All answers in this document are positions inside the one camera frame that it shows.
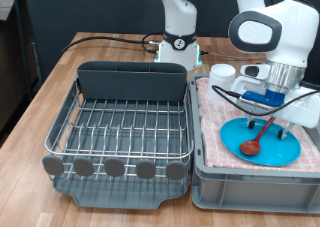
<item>dish rack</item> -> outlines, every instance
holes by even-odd
[[[78,205],[155,209],[188,190],[193,145],[187,72],[179,65],[155,65],[79,67],[45,141],[50,155],[43,158],[56,190]],[[117,98],[126,76],[134,89]],[[164,87],[170,78],[176,81]],[[154,92],[141,94],[146,89]]]

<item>white cup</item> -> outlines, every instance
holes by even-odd
[[[222,98],[212,89],[212,85],[217,85],[222,89],[230,91],[235,78],[236,69],[233,66],[227,64],[216,64],[212,66],[208,85],[209,99],[219,103],[226,102],[224,98]]]

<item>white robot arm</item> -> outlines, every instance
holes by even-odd
[[[178,63],[188,71],[201,66],[196,42],[197,9],[187,0],[162,0],[165,9],[164,41],[157,62]]]
[[[269,7],[263,7],[262,2],[244,6],[241,1],[242,12],[230,24],[230,41],[240,51],[266,53],[266,62],[242,67],[241,73],[247,77],[237,78],[232,87],[242,95],[237,104],[264,113],[312,92],[300,83],[317,36],[319,13],[295,0]],[[288,128],[279,134],[281,138],[294,124],[314,128],[320,118],[320,97],[303,98],[274,116],[288,121]]]

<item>gray plastic bin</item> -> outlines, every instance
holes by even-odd
[[[204,164],[196,80],[190,91],[194,126],[192,200],[203,209],[320,213],[320,173],[208,168]]]

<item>metal wire grid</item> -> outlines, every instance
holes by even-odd
[[[154,162],[155,178],[166,178],[169,161],[189,163],[192,150],[187,141],[188,114],[183,102],[87,99],[80,102],[78,92],[65,120],[64,133],[60,131],[50,150],[62,156],[65,180],[76,176],[73,168],[76,156],[91,158],[93,180],[107,175],[103,164],[107,157],[121,158],[125,166],[124,181],[137,177],[135,167],[142,159]],[[73,107],[78,113],[71,121]]]

